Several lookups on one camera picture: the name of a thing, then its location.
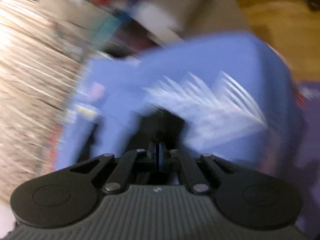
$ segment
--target black round pad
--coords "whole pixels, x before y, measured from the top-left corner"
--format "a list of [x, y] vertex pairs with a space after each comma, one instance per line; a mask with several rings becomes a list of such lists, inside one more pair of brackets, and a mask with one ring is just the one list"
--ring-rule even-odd
[[254, 171], [226, 175], [215, 201], [221, 213], [248, 228], [272, 230], [294, 223], [299, 192], [286, 182]]
[[10, 205], [19, 221], [37, 228], [58, 228], [86, 217], [98, 202], [84, 174], [55, 172], [30, 180], [12, 194]]

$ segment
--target purple surface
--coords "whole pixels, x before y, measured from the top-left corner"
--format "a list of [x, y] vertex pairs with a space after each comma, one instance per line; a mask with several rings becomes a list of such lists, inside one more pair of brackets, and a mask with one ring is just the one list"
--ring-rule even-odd
[[284, 172], [304, 201], [296, 225], [314, 239], [320, 234], [320, 83], [304, 83], [300, 91], [306, 98], [306, 133], [298, 154]]

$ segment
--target wooden floor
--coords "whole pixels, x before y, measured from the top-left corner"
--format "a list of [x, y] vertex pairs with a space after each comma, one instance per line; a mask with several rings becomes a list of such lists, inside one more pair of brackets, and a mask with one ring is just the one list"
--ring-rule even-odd
[[320, 81], [320, 11], [303, 0], [238, 0], [253, 31], [291, 64], [295, 80]]

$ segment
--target white wall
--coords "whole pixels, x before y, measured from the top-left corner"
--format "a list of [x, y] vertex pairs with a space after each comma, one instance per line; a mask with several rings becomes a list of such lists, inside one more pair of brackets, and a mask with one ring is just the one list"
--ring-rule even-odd
[[13, 229], [14, 222], [15, 218], [10, 207], [0, 202], [0, 239]]

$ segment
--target ribbed rubber surface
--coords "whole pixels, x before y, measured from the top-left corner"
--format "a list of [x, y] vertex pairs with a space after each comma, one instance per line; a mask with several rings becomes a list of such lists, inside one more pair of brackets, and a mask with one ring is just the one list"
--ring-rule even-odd
[[85, 220], [61, 229], [19, 226], [5, 240], [306, 240], [295, 228], [253, 231], [234, 225], [206, 196], [184, 186], [130, 186], [104, 198]]

